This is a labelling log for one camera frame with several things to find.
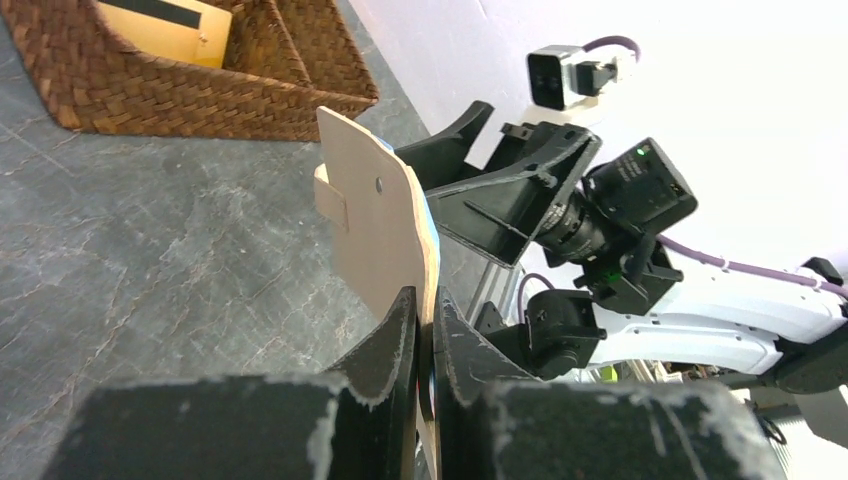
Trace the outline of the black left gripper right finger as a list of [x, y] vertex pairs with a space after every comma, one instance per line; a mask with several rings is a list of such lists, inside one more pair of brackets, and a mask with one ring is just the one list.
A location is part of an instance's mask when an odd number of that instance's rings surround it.
[[716, 383], [542, 382], [445, 290], [433, 323], [442, 479], [781, 479], [755, 416]]

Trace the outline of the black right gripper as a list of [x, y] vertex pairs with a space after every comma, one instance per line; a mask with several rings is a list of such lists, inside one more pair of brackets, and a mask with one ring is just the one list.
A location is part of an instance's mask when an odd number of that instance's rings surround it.
[[593, 165], [602, 140], [586, 128], [506, 123], [480, 172], [466, 158], [493, 111], [474, 101], [442, 131], [394, 149], [442, 234], [504, 267], [535, 243], [549, 266], [580, 266], [575, 286], [620, 314], [646, 314], [682, 281], [658, 236], [698, 202], [653, 139]]

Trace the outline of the woven wicker divided basket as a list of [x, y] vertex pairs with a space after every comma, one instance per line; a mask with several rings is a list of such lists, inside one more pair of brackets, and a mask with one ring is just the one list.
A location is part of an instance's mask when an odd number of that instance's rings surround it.
[[354, 118], [378, 88], [333, 1], [226, 1], [221, 68], [145, 53], [93, 1], [5, 1], [3, 20], [62, 127], [114, 135], [317, 141], [316, 111]]

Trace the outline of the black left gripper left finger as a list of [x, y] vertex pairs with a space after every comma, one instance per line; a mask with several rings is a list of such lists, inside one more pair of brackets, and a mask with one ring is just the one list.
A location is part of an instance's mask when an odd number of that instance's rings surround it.
[[79, 407], [47, 479], [410, 479], [416, 293], [319, 373], [132, 380]]

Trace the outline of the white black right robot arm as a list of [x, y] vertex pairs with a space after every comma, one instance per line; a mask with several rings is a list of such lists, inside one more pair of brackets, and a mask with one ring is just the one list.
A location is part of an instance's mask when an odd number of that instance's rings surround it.
[[847, 292], [834, 267], [759, 268], [664, 231], [697, 199], [658, 143], [596, 164], [602, 142], [564, 120], [505, 124], [472, 103], [395, 149], [439, 231], [510, 268], [530, 245], [576, 265], [518, 322], [481, 333], [445, 291], [419, 328], [423, 450], [435, 479], [780, 479], [735, 387], [820, 394], [847, 380]]

